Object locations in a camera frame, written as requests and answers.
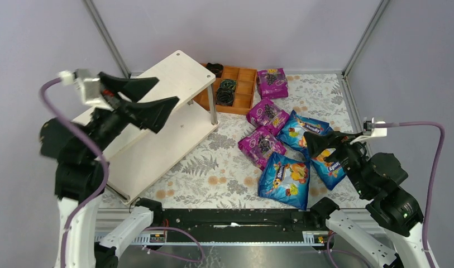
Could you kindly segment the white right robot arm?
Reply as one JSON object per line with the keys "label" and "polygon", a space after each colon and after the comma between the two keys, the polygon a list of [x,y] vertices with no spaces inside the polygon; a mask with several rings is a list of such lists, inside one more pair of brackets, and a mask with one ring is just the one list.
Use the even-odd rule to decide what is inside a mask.
{"label": "white right robot arm", "polygon": [[322,198],[310,209],[318,227],[325,226],[343,237],[375,266],[437,267],[425,234],[425,215],[418,201],[400,186],[408,173],[394,154],[381,152],[368,157],[361,133],[332,131],[320,136],[306,132],[304,138],[311,158],[326,149],[334,150],[325,160],[341,165],[360,199],[369,201],[366,210],[393,241],[396,251],[386,253],[381,243],[352,226],[329,198]]}

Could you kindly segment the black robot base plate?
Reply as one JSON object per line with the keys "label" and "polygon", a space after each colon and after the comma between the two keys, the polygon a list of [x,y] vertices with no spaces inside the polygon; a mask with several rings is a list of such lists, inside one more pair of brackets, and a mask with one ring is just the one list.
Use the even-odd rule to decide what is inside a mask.
{"label": "black robot base plate", "polygon": [[331,231],[315,213],[298,209],[163,209],[155,212],[150,227],[176,232],[191,240],[197,235],[271,237],[279,233]]}

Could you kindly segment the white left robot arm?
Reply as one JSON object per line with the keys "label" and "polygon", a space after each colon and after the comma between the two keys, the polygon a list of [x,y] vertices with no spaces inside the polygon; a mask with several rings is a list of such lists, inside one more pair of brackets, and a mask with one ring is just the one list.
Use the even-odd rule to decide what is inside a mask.
{"label": "white left robot arm", "polygon": [[[55,196],[60,233],[56,267],[117,267],[121,255],[144,230],[164,230],[160,202],[142,198],[131,214],[101,241],[95,223],[108,183],[109,162],[103,151],[130,125],[158,133],[177,105],[178,97],[150,102],[142,98],[159,82],[156,77],[117,78],[104,72],[92,76],[85,69],[62,71],[39,90],[54,117],[40,130],[40,154],[56,160]],[[68,120],[49,101],[55,84],[73,84],[91,106],[89,122]]]}

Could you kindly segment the blue candy bag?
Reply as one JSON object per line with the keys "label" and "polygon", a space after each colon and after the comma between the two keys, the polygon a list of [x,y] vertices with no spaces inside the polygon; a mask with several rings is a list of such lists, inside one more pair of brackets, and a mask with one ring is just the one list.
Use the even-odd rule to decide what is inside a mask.
{"label": "blue candy bag", "polygon": [[311,132],[316,135],[324,136],[330,130],[331,127],[329,126],[329,123],[314,118],[300,116],[295,110],[292,110],[288,120],[276,135],[276,138],[293,150],[306,154],[308,147],[304,133]]}
{"label": "blue candy bag", "polygon": [[308,204],[310,162],[274,152],[260,176],[258,196],[305,210]]}
{"label": "blue candy bag", "polygon": [[304,155],[311,160],[318,176],[328,190],[333,190],[346,177],[339,162],[326,161],[326,158],[334,152],[335,149],[325,149],[317,157],[311,157],[309,149],[304,150]]}

